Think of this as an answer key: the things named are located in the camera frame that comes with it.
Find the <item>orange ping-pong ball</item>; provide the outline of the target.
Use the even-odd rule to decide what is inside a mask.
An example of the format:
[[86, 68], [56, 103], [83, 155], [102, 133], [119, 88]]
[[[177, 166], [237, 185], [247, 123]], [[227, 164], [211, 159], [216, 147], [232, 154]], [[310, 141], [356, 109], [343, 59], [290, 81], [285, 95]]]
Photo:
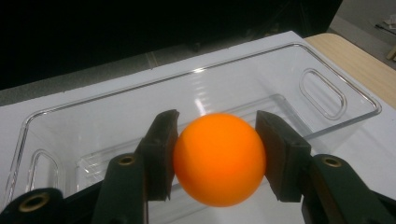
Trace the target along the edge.
[[262, 182], [265, 149], [256, 131], [237, 116], [205, 115], [177, 139], [174, 168], [179, 184], [196, 201], [233, 206], [250, 197]]

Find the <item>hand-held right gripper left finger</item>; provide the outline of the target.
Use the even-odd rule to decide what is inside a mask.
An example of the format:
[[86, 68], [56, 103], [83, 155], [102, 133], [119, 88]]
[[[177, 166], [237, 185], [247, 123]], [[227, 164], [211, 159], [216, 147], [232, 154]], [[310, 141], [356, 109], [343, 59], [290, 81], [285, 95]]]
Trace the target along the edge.
[[170, 198], [175, 177], [173, 152], [178, 139], [178, 116], [175, 109], [158, 114], [135, 151], [144, 158], [149, 201]]

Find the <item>clear plastic container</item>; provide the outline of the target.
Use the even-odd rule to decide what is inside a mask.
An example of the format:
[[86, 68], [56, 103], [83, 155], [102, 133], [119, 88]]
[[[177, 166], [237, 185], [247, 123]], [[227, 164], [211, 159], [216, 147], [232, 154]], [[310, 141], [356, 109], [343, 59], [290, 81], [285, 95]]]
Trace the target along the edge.
[[108, 162], [133, 151], [161, 112], [178, 124], [210, 113], [253, 122], [280, 116], [319, 153], [334, 151], [379, 102], [301, 41], [246, 43], [85, 89], [0, 108], [5, 166], [0, 209], [23, 193], [56, 188], [72, 195], [104, 178]]

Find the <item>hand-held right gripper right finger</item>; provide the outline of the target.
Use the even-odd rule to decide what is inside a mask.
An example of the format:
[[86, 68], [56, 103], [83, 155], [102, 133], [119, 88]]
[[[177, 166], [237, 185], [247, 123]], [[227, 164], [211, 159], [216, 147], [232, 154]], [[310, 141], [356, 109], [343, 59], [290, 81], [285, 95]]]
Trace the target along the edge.
[[298, 203], [300, 173], [309, 163], [311, 146], [280, 116], [258, 111], [255, 130], [267, 157], [266, 178], [276, 198], [284, 203]]

